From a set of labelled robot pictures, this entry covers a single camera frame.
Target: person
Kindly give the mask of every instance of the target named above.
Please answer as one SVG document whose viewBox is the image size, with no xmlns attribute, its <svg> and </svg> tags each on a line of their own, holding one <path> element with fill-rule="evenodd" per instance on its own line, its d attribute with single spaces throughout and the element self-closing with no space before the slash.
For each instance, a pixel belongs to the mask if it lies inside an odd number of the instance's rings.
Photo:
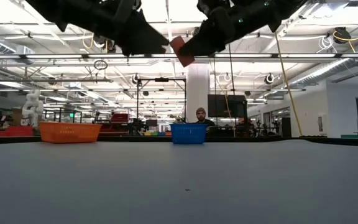
<svg viewBox="0 0 358 224">
<path fill-rule="evenodd" d="M 196 124 L 207 124 L 208 127 L 215 126 L 215 123 L 211 120 L 205 119 L 206 113 L 204 108 L 198 108 L 196 111 L 198 121 Z"/>
</svg>

